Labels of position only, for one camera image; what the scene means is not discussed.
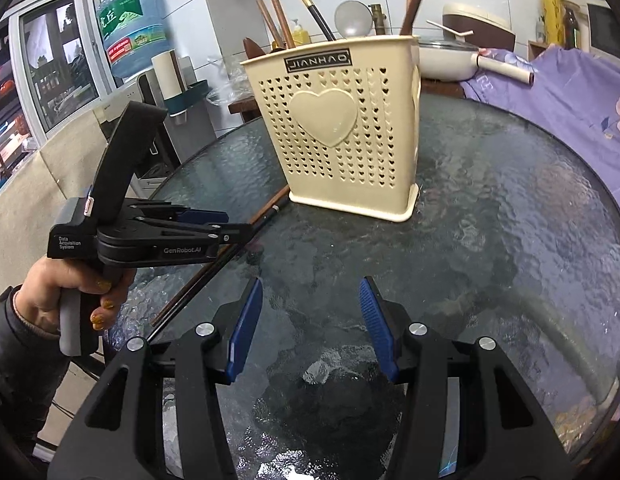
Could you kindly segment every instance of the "textured glass tabletop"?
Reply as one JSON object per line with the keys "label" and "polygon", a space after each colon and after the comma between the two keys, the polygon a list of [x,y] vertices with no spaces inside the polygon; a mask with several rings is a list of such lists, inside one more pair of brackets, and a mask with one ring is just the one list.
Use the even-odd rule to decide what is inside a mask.
{"label": "textured glass tabletop", "polygon": [[[421,97],[416,181],[401,224],[290,203],[258,235],[258,258],[224,267],[161,339],[210,320],[252,276],[264,285],[245,366],[219,402],[239,478],[381,478],[404,391],[379,371],[358,287],[442,335],[504,348],[574,455],[620,387],[620,214],[592,171],[534,125],[495,108]],[[247,221],[285,186],[253,121],[184,165],[155,198]],[[139,271],[115,346],[198,266]],[[168,451],[173,395],[165,400]]]}

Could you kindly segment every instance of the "heart emblem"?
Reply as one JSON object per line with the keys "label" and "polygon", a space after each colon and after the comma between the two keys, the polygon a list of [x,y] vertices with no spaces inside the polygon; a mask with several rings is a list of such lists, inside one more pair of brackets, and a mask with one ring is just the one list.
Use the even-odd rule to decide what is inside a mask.
{"label": "heart emblem", "polygon": [[344,90],[320,94],[300,91],[290,100],[290,114],[312,138],[332,148],[345,139],[357,121],[359,108]]}

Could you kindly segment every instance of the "white pan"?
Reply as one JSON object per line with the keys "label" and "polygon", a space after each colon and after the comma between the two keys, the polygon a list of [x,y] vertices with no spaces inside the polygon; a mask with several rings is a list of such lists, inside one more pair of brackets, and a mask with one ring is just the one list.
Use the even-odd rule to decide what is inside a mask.
{"label": "white pan", "polygon": [[480,56],[478,47],[473,44],[419,38],[419,70],[424,78],[465,81],[474,77],[480,68],[503,74],[529,86],[534,83],[534,72]]}

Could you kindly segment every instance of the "water bottle label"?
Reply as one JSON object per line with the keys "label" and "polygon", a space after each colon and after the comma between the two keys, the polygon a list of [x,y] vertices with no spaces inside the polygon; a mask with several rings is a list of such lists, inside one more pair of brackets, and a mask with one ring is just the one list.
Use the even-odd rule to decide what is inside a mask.
{"label": "water bottle label", "polygon": [[150,25],[132,34],[122,38],[114,43],[108,50],[108,59],[110,63],[114,63],[116,60],[121,59],[126,54],[132,52],[135,48],[144,46],[145,44],[152,43],[152,41],[166,40],[165,31],[163,25]]}
{"label": "water bottle label", "polygon": [[142,15],[139,0],[114,0],[99,13],[101,36],[106,40],[117,28]]}

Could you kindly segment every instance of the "purple tablecloth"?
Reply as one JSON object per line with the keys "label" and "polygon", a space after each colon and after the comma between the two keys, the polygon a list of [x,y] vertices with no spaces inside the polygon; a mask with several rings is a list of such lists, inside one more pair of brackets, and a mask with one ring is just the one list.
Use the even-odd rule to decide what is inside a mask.
{"label": "purple tablecloth", "polygon": [[534,86],[479,71],[461,83],[466,97],[515,113],[565,142],[620,206],[620,67],[560,47],[549,48],[531,63],[505,50],[487,55],[534,70]]}

